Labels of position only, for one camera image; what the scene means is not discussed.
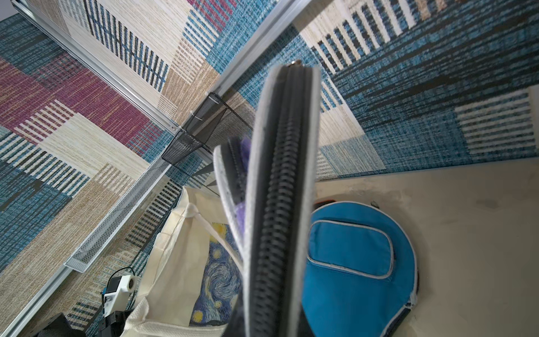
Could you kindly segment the black blue paddle case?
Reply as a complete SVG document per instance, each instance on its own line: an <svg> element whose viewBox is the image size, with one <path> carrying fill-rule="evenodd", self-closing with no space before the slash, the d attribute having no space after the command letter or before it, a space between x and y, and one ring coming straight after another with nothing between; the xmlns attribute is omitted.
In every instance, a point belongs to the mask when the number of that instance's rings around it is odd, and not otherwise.
<svg viewBox="0 0 539 337"><path fill-rule="evenodd" d="M418 276L408 235L380 209L312 212L303 310L315 336L393 336L417 303Z"/></svg>

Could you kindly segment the white canvas starry night bag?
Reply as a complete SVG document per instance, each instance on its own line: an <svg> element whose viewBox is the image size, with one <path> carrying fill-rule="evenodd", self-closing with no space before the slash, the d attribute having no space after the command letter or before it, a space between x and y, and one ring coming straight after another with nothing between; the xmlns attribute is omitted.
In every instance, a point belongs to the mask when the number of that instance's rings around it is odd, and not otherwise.
<svg viewBox="0 0 539 337"><path fill-rule="evenodd" d="M123 336L223 335L225 326L191 327L189 321L200 295L210 239L221 244L238 268L243 267L240 254L213 227L226 222L219 197L182 189L154 241Z"/></svg>

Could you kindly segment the black red paddle case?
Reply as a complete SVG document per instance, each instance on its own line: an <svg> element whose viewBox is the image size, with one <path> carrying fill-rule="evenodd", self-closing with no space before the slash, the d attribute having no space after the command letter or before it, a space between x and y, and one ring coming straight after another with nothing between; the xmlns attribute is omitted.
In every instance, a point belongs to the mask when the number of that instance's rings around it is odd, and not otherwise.
<svg viewBox="0 0 539 337"><path fill-rule="evenodd" d="M334 199L327 199L327 200L323 200L321 202L317 202L315 205L314 205L314 210L317 210L323 206L326 206L328 204L332 204L332 203L335 203L335 200Z"/></svg>

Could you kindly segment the purple paddle case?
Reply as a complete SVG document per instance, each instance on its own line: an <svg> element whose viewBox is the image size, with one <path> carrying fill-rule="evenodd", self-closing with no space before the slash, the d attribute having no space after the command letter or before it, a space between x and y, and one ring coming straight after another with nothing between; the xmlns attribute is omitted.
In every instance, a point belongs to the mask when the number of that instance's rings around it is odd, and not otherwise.
<svg viewBox="0 0 539 337"><path fill-rule="evenodd" d="M242 290L225 336L311 336L303 306L319 145L321 71L270 70L251 138L213 151L223 208L241 256Z"/></svg>

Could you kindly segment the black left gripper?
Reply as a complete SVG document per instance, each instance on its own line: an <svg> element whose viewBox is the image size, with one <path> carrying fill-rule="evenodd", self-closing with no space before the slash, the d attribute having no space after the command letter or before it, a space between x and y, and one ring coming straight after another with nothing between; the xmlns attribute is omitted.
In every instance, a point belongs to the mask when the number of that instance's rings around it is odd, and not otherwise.
<svg viewBox="0 0 539 337"><path fill-rule="evenodd" d="M97 337L118 337L123 334L126 320L133 310L114 311L98 325Z"/></svg>

